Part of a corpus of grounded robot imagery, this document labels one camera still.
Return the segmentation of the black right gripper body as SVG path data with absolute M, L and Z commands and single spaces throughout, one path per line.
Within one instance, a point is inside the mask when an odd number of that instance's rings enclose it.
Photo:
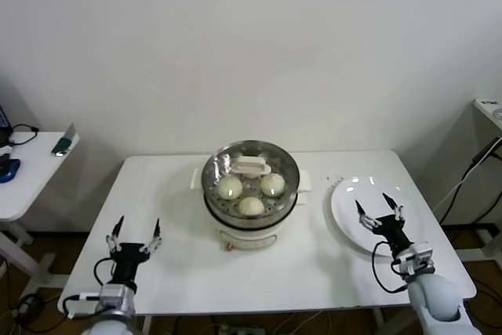
M 396 219 L 394 215 L 387 215 L 376 220 L 378 224 L 373 227 L 372 233 L 383 236 L 392 253 L 401 253 L 413 244 L 403 231 L 405 224 L 403 219 Z

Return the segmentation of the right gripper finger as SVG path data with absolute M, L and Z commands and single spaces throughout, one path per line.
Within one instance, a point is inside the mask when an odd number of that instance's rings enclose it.
M 362 208 L 362 205 L 358 200 L 355 201 L 355 204 L 359 216 L 359 223 L 364 228 L 375 228 L 377 226 L 377 221 L 366 214 L 365 210 Z
M 389 195 L 383 193 L 383 197 L 386 203 L 393 210 L 394 216 L 396 220 L 403 220 L 402 216 L 402 206 L 398 205 L 397 202 Z

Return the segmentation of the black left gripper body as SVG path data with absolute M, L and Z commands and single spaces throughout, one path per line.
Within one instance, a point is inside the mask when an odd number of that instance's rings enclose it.
M 115 262 L 112 282 L 134 282 L 138 267 L 149 260 L 150 254 L 144 244 L 123 242 L 110 252 L 110 258 Z

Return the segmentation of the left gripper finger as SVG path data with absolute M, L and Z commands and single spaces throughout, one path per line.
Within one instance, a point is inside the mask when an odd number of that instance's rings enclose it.
M 118 252 L 121 246 L 118 242 L 118 236 L 122 228 L 124 216 L 121 216 L 118 223 L 113 227 L 112 232 L 106 236 L 106 243 L 110 252 Z
M 154 253 L 157 248 L 162 244 L 160 219 L 158 218 L 155 224 L 154 233 L 149 243 L 141 248 L 142 253 Z

